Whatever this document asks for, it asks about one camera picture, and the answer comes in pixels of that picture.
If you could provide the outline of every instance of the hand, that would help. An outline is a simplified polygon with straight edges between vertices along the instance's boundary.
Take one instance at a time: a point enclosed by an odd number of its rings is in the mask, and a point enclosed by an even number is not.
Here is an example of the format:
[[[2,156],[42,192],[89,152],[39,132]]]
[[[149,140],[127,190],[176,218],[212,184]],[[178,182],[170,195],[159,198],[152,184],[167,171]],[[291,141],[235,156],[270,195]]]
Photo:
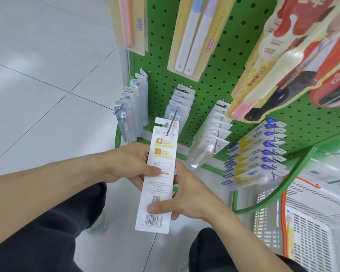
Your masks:
[[[228,209],[223,201],[181,161],[177,161],[175,167],[179,172],[179,175],[175,176],[175,183],[179,184],[178,192],[170,200],[151,203],[148,207],[150,214],[172,212],[172,220],[183,214],[209,222],[209,217],[215,210]]]
[[[140,142],[109,151],[113,164],[111,165],[111,174],[105,182],[113,183],[126,177],[141,191],[144,176],[154,177],[161,173],[160,168],[146,164],[149,151],[150,146]]]

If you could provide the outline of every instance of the white plastic basket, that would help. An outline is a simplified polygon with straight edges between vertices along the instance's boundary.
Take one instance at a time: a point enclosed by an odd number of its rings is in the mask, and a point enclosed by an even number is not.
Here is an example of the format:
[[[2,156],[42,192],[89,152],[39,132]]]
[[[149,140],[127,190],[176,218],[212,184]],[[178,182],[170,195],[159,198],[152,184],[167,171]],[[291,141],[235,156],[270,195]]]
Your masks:
[[[257,201],[273,189],[258,195]],[[280,201],[256,212],[254,233],[283,255]],[[310,272],[340,272],[340,197],[296,179],[287,190],[286,208],[293,213],[293,259]]]

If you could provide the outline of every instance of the finger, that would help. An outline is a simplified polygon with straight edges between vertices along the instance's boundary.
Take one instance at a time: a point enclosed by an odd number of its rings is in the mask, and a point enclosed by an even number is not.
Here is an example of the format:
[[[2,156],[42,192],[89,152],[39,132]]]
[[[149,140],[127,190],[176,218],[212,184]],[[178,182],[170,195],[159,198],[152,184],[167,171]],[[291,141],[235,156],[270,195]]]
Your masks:
[[[156,201],[149,205],[148,212],[150,214],[163,214],[176,211],[176,200],[169,199],[167,201]]]
[[[141,179],[142,181],[144,181],[144,179],[145,179],[145,175],[144,175],[144,174],[140,174],[139,177],[140,177],[140,179]]]
[[[161,174],[161,169],[155,166],[149,166],[145,162],[142,162],[139,174],[144,174],[148,177],[156,177]]]
[[[174,175],[174,185],[179,184],[180,177],[178,175]]]
[[[186,168],[185,165],[181,161],[175,162],[175,168],[178,170],[179,175],[184,174],[189,171],[189,169]]]
[[[147,163],[148,158],[149,158],[149,155],[148,155],[148,154],[143,154],[142,157],[141,157],[141,159],[142,159],[143,161],[145,161],[146,163]]]
[[[144,182],[142,179],[137,175],[135,177],[129,177],[128,178],[140,191],[142,191],[142,186],[144,185]]]
[[[179,216],[180,216],[180,213],[178,213],[178,212],[173,212],[173,213],[171,214],[171,220],[177,220]]]
[[[144,143],[140,143],[140,144],[141,144],[140,145],[140,154],[141,154],[141,156],[143,156],[144,154],[148,154],[149,151],[150,151],[150,145],[144,144]]]

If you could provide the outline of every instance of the right hand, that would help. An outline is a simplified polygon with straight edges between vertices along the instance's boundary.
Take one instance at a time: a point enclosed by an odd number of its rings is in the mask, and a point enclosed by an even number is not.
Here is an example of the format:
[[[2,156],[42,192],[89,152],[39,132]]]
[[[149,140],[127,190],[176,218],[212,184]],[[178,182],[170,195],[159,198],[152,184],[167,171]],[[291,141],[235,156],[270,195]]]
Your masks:
[[[223,201],[181,161],[175,163],[175,168],[179,172],[179,175],[174,178],[175,183],[179,184],[177,193],[170,200],[151,203],[148,207],[150,214],[172,212],[172,220],[176,220],[180,214],[183,214],[209,222],[209,217],[214,211],[228,209]]]

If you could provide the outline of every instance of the white tile floor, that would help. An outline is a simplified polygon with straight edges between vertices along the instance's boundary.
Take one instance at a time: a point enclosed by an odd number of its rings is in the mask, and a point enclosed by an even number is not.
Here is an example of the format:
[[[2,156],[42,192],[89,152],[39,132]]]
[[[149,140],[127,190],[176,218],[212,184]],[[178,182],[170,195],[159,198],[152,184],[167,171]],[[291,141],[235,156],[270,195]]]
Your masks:
[[[0,174],[114,147],[123,79],[111,27],[107,0],[0,0]],[[219,176],[198,174],[228,203]],[[170,272],[187,260],[208,224],[181,216],[154,240],[134,230],[139,199],[125,179],[108,186],[108,228],[77,239],[84,271]]]

